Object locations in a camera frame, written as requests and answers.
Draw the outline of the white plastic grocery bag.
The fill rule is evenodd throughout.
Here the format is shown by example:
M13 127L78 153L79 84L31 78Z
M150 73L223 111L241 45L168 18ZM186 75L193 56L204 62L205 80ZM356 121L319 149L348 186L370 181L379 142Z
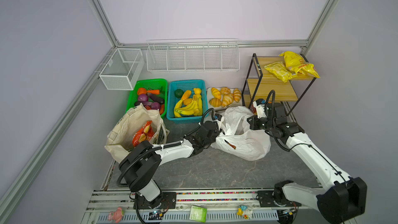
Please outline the white plastic grocery bag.
M246 107L228 108L222 115L221 132L212 148L247 161L265 157L271 149L270 137L263 130L252 130L247 119L254 114Z

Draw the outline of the red snack bag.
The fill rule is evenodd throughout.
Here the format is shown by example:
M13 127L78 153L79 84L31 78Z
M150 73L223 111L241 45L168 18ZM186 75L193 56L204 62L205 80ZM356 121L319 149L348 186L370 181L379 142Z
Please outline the red snack bag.
M136 147L139 143L143 141L151 141L151 139L154 136L154 131L152 128L152 121L147 121L141 129L139 129L133 140L132 140L132 145Z

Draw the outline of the cream canvas tote bag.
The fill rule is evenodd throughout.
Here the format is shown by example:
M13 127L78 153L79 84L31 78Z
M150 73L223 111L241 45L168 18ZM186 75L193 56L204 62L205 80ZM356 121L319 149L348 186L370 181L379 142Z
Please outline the cream canvas tote bag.
M147 110L142 105L129 109L108 134L105 149L120 163L134 149L133 138L147 121L152 121L154 137L151 144L165 144L170 131L158 110Z

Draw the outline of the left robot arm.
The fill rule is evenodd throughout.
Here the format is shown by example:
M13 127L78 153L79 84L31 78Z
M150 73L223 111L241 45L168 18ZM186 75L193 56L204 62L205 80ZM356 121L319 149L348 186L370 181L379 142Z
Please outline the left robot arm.
M156 209L166 200L175 200L175 193L164 194L159 188L153 179L155 172L165 163L196 156L209 148L222 132L222 120L223 116L210 108L203 114L198 127L181 141L162 145L141 142L119 162L121 174L117 178L117 186L128 187L135 194L135 208Z

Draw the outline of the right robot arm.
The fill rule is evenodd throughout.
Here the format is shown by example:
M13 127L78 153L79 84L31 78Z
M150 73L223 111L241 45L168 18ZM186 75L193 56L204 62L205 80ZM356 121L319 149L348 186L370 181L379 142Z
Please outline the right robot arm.
M365 213L368 187L333 163L296 122L289 122L285 107L275 102L271 90L266 99L254 102L257 115L248 118L250 129L263 130L286 152L294 152L314 173L321 188L299 185L292 180L276 183L273 202L279 207L301 204L317 210L330 224L342 224Z

